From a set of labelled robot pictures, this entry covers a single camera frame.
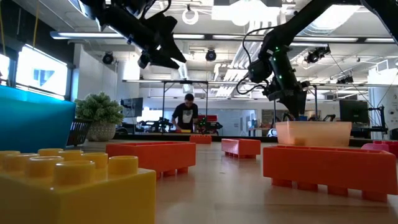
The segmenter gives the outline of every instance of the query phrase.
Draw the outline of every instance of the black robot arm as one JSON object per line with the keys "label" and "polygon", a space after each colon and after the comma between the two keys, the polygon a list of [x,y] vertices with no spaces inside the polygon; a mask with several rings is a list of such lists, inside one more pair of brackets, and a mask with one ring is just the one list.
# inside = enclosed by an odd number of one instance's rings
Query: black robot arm
{"label": "black robot arm", "polygon": [[279,99],[296,118],[304,114],[307,91],[303,88],[309,86],[309,82],[297,81],[287,56],[288,46],[301,30],[334,4],[364,5],[377,15],[397,42],[397,0],[312,0],[291,20],[270,31],[264,37],[258,59],[248,67],[249,79],[260,83],[273,72],[272,82],[264,88],[263,94],[270,101]]}
{"label": "black robot arm", "polygon": [[173,29],[177,20],[158,12],[146,19],[145,13],[155,0],[69,0],[84,16],[95,20],[99,30],[109,26],[142,50],[138,61],[141,68],[148,63],[168,68],[179,68],[172,58],[185,63],[186,60],[175,45]]}

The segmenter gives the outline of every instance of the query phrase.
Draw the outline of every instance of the black t-shirt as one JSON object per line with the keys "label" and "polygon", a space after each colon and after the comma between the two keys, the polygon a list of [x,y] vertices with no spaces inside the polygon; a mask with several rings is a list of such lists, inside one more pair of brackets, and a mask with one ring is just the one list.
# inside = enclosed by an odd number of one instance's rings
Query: black t-shirt
{"label": "black t-shirt", "polygon": [[178,105],[173,113],[173,119],[178,118],[177,124],[181,129],[193,130],[193,119],[198,118],[198,105],[192,104],[188,108],[185,103]]}

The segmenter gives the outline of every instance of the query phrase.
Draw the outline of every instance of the computer monitor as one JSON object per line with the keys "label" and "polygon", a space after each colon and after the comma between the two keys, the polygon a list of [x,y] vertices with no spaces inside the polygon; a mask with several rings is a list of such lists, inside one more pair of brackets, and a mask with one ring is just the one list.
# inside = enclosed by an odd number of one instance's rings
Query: computer monitor
{"label": "computer monitor", "polygon": [[369,123],[368,102],[359,100],[340,100],[340,120],[354,123]]}
{"label": "computer monitor", "polygon": [[123,107],[123,116],[125,118],[136,118],[138,116],[142,116],[143,102],[144,99],[142,97],[121,100],[120,105]]}

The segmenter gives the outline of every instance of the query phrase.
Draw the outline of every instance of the green plant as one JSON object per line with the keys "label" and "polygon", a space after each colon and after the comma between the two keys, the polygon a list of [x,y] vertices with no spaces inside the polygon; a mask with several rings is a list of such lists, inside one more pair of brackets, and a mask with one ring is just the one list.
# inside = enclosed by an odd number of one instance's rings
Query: green plant
{"label": "green plant", "polygon": [[84,100],[75,100],[75,103],[77,118],[111,124],[120,124],[123,120],[123,114],[120,113],[123,108],[103,92],[90,94]]}

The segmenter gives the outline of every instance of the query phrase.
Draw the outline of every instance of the man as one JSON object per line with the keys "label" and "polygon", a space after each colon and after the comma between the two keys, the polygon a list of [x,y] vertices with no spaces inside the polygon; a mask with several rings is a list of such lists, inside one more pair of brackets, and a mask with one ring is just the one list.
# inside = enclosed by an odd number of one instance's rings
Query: man
{"label": "man", "polygon": [[178,105],[172,115],[172,123],[177,130],[186,129],[193,132],[193,125],[198,121],[198,106],[193,103],[193,95],[185,95],[185,103]]}

